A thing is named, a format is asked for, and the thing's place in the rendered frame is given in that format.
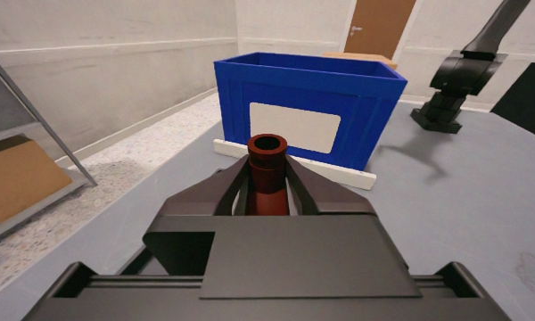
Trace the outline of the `blue plastic crate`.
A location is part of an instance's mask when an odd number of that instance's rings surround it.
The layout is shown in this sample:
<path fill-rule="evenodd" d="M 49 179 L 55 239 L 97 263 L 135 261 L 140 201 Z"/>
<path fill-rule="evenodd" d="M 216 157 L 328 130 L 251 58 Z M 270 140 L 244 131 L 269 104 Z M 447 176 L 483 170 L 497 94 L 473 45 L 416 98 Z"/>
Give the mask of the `blue plastic crate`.
<path fill-rule="evenodd" d="M 255 52 L 213 63 L 225 141 L 275 134 L 291 156 L 365 167 L 387 117 L 378 61 Z"/>

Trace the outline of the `brown bottle with blue label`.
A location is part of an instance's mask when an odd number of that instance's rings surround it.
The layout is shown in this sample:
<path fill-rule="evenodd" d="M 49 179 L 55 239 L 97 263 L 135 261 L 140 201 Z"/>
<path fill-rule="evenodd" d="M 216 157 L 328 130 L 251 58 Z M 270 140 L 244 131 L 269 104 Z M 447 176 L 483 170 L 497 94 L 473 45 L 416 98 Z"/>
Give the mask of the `brown bottle with blue label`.
<path fill-rule="evenodd" d="M 247 216 L 287 216 L 284 173 L 287 141 L 275 134 L 260 134 L 247 142 L 250 195 Z"/>

